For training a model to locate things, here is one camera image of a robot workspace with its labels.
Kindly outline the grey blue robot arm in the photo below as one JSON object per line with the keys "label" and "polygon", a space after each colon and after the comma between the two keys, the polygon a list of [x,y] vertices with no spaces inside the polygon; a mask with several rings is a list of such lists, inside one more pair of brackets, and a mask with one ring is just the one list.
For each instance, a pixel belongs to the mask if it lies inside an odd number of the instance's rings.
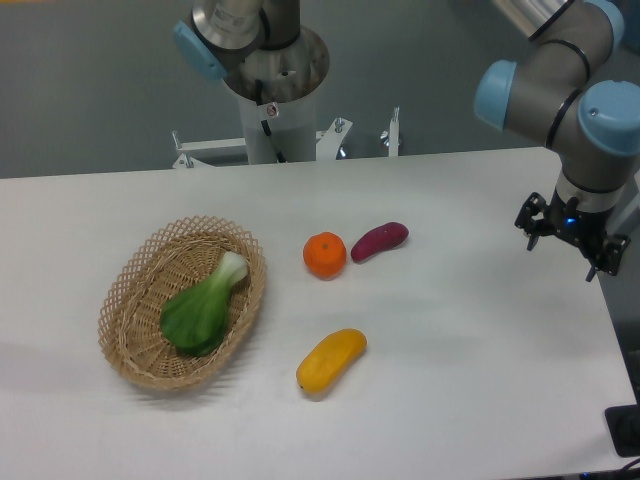
{"label": "grey blue robot arm", "polygon": [[[609,219],[639,159],[639,89],[593,83],[625,23],[608,1],[501,1],[499,10],[535,46],[522,64],[492,64],[474,98],[476,116],[561,159],[554,194],[532,194],[516,226],[530,245],[546,236],[574,247],[592,273],[616,275],[629,239]],[[300,21],[296,1],[197,1],[173,30],[183,58],[236,96],[253,164],[332,161],[349,123],[323,135],[314,96],[329,69],[323,40]]]}

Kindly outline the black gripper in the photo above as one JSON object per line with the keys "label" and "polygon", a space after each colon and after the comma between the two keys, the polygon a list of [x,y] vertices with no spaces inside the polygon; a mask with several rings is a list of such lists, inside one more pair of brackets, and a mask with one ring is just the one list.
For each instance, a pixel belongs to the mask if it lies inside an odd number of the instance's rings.
{"label": "black gripper", "polygon": [[610,216],[611,210],[591,213],[569,207],[557,192],[548,205],[539,193],[533,192],[522,204],[514,225],[526,236],[528,251],[541,237],[552,235],[578,248],[590,263],[585,280],[591,282],[598,272],[617,276],[629,247],[628,236],[606,234]]}

